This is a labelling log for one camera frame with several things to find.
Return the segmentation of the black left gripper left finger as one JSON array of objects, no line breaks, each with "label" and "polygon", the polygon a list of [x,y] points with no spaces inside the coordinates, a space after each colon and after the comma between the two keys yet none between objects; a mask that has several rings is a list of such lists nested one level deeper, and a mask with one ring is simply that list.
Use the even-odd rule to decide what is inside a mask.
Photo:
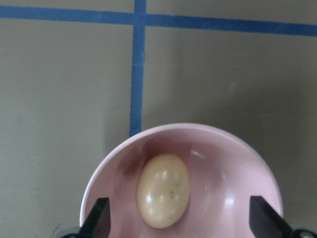
[{"label": "black left gripper left finger", "polygon": [[110,233],[110,202],[98,198],[86,221],[79,230],[80,238],[107,238]]}]

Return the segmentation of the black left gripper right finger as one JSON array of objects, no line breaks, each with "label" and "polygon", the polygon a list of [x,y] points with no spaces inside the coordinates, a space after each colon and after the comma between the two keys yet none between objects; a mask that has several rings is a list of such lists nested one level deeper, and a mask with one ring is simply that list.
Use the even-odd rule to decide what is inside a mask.
[{"label": "black left gripper right finger", "polygon": [[292,228],[262,196],[251,196],[249,227],[256,238],[289,238]]}]

